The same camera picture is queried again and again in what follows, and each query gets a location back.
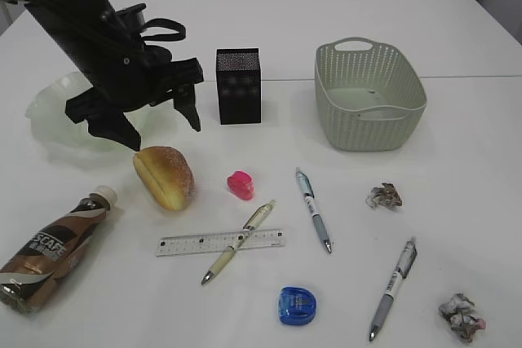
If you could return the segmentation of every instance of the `black box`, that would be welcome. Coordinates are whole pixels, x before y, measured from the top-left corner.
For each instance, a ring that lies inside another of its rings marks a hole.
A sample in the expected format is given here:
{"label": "black box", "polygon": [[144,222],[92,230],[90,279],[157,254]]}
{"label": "black box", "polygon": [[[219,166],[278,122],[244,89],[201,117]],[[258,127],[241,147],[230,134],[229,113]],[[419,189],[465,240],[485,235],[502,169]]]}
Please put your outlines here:
{"label": "black box", "polygon": [[215,73],[221,124],[260,123],[259,49],[218,49]]}

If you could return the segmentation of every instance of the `pen tip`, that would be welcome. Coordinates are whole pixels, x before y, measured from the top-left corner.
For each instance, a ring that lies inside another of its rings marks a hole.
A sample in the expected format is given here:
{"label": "pen tip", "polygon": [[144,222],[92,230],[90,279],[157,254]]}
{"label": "pen tip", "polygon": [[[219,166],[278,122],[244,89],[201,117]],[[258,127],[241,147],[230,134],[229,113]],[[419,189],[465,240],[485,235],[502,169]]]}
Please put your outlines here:
{"label": "pen tip", "polygon": [[201,285],[207,284],[210,281],[210,279],[212,279],[213,277],[214,277],[214,273],[212,273],[211,271],[206,272],[205,277],[201,281]]}
{"label": "pen tip", "polygon": [[372,327],[372,330],[369,331],[368,341],[372,342],[373,340],[375,340],[377,333],[378,333],[378,326],[374,325]]}
{"label": "pen tip", "polygon": [[332,254],[332,244],[329,240],[325,240],[325,248],[328,254]]}

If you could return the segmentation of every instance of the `woven basket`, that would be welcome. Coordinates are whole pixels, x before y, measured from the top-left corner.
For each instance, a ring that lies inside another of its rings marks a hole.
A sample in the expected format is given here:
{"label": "woven basket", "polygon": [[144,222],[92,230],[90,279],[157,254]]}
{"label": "woven basket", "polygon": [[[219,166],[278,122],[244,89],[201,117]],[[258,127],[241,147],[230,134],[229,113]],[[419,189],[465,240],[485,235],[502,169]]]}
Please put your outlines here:
{"label": "woven basket", "polygon": [[[366,50],[338,51],[344,42]],[[316,53],[316,102],[330,143],[348,151],[402,146],[426,107],[422,83],[394,46],[353,37],[320,46]]]}

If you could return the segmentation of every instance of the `bread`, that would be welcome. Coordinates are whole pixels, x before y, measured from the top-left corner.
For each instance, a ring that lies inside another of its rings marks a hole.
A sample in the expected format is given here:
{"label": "bread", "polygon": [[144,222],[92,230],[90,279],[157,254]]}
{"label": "bread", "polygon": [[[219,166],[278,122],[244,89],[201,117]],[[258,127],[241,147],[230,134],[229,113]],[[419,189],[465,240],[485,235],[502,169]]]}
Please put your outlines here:
{"label": "bread", "polygon": [[137,152],[133,163],[159,205],[179,211],[190,204],[194,177],[181,152],[172,147],[149,147]]}

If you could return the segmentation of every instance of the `clear plastic ruler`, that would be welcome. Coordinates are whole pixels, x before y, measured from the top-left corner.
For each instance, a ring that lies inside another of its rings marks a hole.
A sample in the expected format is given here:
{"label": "clear plastic ruler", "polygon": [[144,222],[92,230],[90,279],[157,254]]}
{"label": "clear plastic ruler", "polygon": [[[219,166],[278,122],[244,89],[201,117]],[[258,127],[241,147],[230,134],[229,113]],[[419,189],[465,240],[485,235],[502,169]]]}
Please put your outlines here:
{"label": "clear plastic ruler", "polygon": [[278,248],[286,245],[286,235],[281,229],[232,231],[194,236],[167,236],[157,244],[156,255],[179,256],[183,254],[221,253],[245,234],[249,238],[238,250]]}

